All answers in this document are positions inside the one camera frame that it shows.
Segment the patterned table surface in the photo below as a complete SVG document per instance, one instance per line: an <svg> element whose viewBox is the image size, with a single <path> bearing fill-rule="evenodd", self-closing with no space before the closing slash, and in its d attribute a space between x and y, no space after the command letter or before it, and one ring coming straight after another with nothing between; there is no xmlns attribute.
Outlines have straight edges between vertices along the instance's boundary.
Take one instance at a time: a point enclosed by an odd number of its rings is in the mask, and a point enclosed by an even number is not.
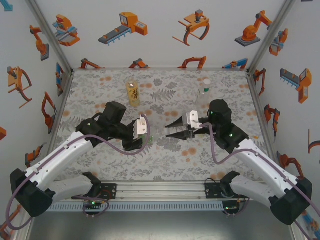
<svg viewBox="0 0 320 240"><path fill-rule="evenodd" d="M139 83L139 107L129 104L125 82L132 77ZM208 135L197 135L187 141L165 137L169 133L165 126L183 113L191 110L198 110L201 114L207 112L208 106L203 109L195 107L196 92L204 78L211 79L212 100L224 99L232 110L233 122L266 152L244 71L78 70L74 74L55 148L70 136L81 121L102 112L106 103L111 101L127 107L122 119L124 124L145 113L151 125L153 141L135 156L124 156L106 144L100 144L71 164L59 180L74 178L88 171L102 181L202 181L209 177L219 180L230 171L259 180L250 168L235 157L216 165ZM110 142L122 149L120 141ZM228 153L216 147L216 155L220 161Z"/></svg>

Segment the white wall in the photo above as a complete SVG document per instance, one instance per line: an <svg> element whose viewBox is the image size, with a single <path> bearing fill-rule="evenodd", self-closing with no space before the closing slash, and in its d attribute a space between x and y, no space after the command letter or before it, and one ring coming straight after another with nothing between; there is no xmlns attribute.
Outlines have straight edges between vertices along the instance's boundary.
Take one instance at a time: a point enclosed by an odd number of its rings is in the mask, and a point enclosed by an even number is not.
<svg viewBox="0 0 320 240"><path fill-rule="evenodd" d="M261 42L243 47L235 42L242 36L244 29L253 25L256 14L262 10L274 20L283 0L38 0L52 31L56 15L67 17L78 28L80 42L73 46L61 46L73 68L79 68L81 59L87 58L103 67L128 68L133 61L142 58L151 68L179 67L185 59L207 56L204 67L216 67L229 64L243 58L250 61L255 56ZM189 36L190 46L175 40L183 39L186 27L178 23L185 17L201 9L210 19L210 30L202 41ZM98 41L103 35L121 25L119 14L132 12L139 21L148 25L148 35L138 33L121 37L110 46ZM198 29L200 36L204 28ZM267 26L261 25L257 36L263 39Z"/></svg>
<svg viewBox="0 0 320 240"><path fill-rule="evenodd" d="M284 49L278 56L268 52L264 55L258 70L266 69L265 91L260 96L264 107L270 104L277 108L281 115L278 121L278 133L275 148L282 155L296 158L301 166L304 176L313 184L312 200L320 207L320 147L312 148L308 154L308 129L311 131L310 141L320 140L320 1L297 1L281 27L281 31L288 28L288 38ZM299 76L305 68L312 74L312 85L309 87L308 99L300 104L298 92L295 87L287 85L280 78L280 69ZM258 92L261 80L256 85ZM293 174L298 174L294 167L288 167Z"/></svg>
<svg viewBox="0 0 320 240"><path fill-rule="evenodd" d="M59 62L52 47L49 47L49 59L41 61L40 52L36 48L36 38L30 33L30 25L38 27L25 1L10 0L12 12L4 12L0 5L0 127L7 131L7 136L0 141L0 224L5 220L5 208L11 196L10 173L19 168L25 170L25 154L32 153L38 146L47 142L38 160L46 156L51 135L45 118L41 112L45 91L51 96L57 110L63 96L58 97L56 85L56 63ZM39 33L43 43L46 37ZM24 99L17 91L8 93L7 67L19 66L26 71L32 87L25 91L32 101L19 109ZM23 77L22 84L27 86ZM53 115L53 109L47 104L47 113Z"/></svg>

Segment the plastic bottle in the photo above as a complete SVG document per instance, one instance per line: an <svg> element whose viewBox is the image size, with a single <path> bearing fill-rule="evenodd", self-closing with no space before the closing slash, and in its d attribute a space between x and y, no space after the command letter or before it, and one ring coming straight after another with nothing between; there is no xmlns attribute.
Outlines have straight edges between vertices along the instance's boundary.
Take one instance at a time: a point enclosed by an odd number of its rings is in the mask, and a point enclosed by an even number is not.
<svg viewBox="0 0 320 240"><path fill-rule="evenodd" d="M208 110L207 105L211 102L210 86L211 80L206 78L203 80L202 86L197 91L195 105L200 116L203 115L204 111Z"/></svg>
<svg viewBox="0 0 320 240"><path fill-rule="evenodd" d="M139 86L138 82L133 78L130 78L125 83L126 90L128 91L129 102L132 107L138 107L140 105Z"/></svg>

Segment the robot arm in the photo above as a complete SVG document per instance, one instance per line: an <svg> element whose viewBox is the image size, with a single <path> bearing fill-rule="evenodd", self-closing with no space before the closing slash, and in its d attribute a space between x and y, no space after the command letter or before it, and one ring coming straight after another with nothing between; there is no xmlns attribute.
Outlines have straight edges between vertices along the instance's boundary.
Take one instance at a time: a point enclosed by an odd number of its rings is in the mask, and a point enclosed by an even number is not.
<svg viewBox="0 0 320 240"><path fill-rule="evenodd" d="M235 155L239 160L251 167L264 180L266 185L240 176L232 171L221 180L221 192L225 196L244 195L270 207L273 215L286 225L291 225L310 205L295 188L295 184L309 198L312 195L312 184L304 178L298 179L271 160L249 136L231 121L231 110L224 100L214 100L208 110L208 118L198 118L197 111L183 115L176 122L167 126L187 126L187 130L167 135L170 138L187 140L197 134L210 134L217 145L226 150L230 156L217 162L212 148L212 157L216 164L222 164Z"/></svg>
<svg viewBox="0 0 320 240"><path fill-rule="evenodd" d="M99 195L101 182L90 172L73 179L56 182L54 180L68 165L102 143L102 140L120 139L126 151L142 148L143 140L138 139L138 136L148 131L146 119L141 116L129 125L124 125L121 120L125 111L126 107L122 104L108 102L103 113L97 113L93 118L82 121L75 132L42 161L25 172L16 169L11 173L12 193L15 195L16 190L20 189L15 198L31 217L43 214L52 203L63 199L77 195L91 198Z"/></svg>

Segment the metal vent grate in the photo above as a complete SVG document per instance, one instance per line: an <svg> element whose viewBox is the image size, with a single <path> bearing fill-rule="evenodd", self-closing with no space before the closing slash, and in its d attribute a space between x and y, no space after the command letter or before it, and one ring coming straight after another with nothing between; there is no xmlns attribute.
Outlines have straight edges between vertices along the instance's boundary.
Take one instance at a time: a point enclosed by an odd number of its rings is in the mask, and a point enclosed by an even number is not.
<svg viewBox="0 0 320 240"><path fill-rule="evenodd" d="M107 204L86 212L102 211ZM47 212L82 212L83 202L57 202ZM222 201L178 201L178 202L110 202L108 212L179 212L179 211L223 211Z"/></svg>

